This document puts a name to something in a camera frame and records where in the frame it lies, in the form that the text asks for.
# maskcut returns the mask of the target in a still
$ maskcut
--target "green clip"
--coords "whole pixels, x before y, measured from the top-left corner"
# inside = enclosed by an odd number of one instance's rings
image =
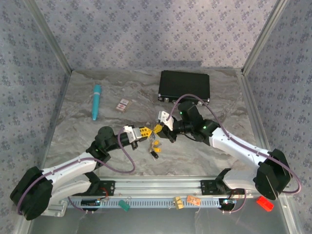
[[[127,204],[124,200],[120,200],[118,206],[123,208],[124,211],[128,211],[130,209],[129,204]]]

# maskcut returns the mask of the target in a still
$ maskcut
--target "orange tag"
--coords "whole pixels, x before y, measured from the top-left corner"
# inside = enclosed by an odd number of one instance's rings
[[[186,201],[193,205],[200,206],[201,199],[195,196],[188,195]]]

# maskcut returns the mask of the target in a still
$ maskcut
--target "yellow block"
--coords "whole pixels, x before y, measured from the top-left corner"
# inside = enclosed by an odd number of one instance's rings
[[[162,126],[160,124],[157,124],[153,130],[154,133],[159,133],[162,129]]]
[[[149,137],[152,134],[152,130],[147,127],[140,128],[142,137]]]
[[[181,198],[179,196],[176,196],[174,198],[174,204],[175,204],[175,207],[177,210],[184,208],[183,201],[181,200]]]
[[[156,153],[160,153],[161,152],[161,148],[153,148],[154,149],[154,151],[156,152]]]

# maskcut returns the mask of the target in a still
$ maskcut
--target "orange object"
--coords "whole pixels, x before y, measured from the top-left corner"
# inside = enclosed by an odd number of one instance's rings
[[[200,206],[201,199],[195,196],[188,195],[186,201],[193,205]]]
[[[269,200],[267,200],[265,197],[260,196],[257,200],[257,203],[266,211],[271,211],[273,210],[274,205],[269,202]]]

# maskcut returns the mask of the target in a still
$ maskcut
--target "table surface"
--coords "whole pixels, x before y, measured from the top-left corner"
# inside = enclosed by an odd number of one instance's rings
[[[115,134],[125,124],[151,127],[156,124],[160,110],[169,112],[172,103],[157,100],[160,70],[150,71],[78,71],[73,72],[65,99],[57,120],[57,126],[46,159],[45,167],[55,166],[79,156],[91,145],[103,126],[113,128]],[[189,72],[210,75],[210,106],[228,131],[255,144],[246,106],[240,91],[235,70],[196,70]],[[99,113],[96,121],[91,118],[93,87],[100,84]],[[115,109],[124,98],[131,101],[125,113]],[[204,118],[213,116],[204,106],[198,107]],[[174,116],[179,119],[176,110]],[[139,143],[132,151],[125,147],[134,159],[136,176],[215,176],[224,168],[247,170],[245,164],[221,150],[203,143],[178,136],[175,143],[160,139],[162,152],[159,158],[149,154],[148,140]],[[110,152],[108,164],[120,170],[129,170],[131,163],[121,150]],[[105,167],[96,170],[98,176],[118,176]]]
[[[232,214],[216,208],[101,209],[94,214],[68,209],[62,218],[38,217],[30,234],[289,234],[280,203],[273,203],[267,212],[250,198]]]
[[[255,144],[251,124],[234,70],[201,70],[211,78],[211,108],[228,131]],[[73,72],[58,118],[45,167],[72,159],[87,149],[98,130],[110,126],[114,132],[125,124],[150,127],[160,110],[170,111],[171,103],[157,100],[160,70],[153,71],[79,71]],[[91,119],[93,87],[102,86],[99,115]],[[125,113],[115,110],[122,99],[132,104]],[[204,118],[213,118],[203,106],[198,107]],[[135,151],[126,147],[136,163],[133,176],[215,176],[224,168],[247,170],[234,157],[203,143],[178,136],[171,144],[161,139],[162,152],[154,160],[148,152],[148,141],[139,143]],[[131,164],[120,150],[110,152],[108,164],[129,170]],[[98,176],[119,176],[105,167],[95,171]],[[97,233],[289,233],[281,204],[273,202],[272,212],[260,208],[254,198],[233,214],[218,209],[106,209],[84,214],[68,209],[63,218],[40,216],[32,223],[31,234],[97,234]]]

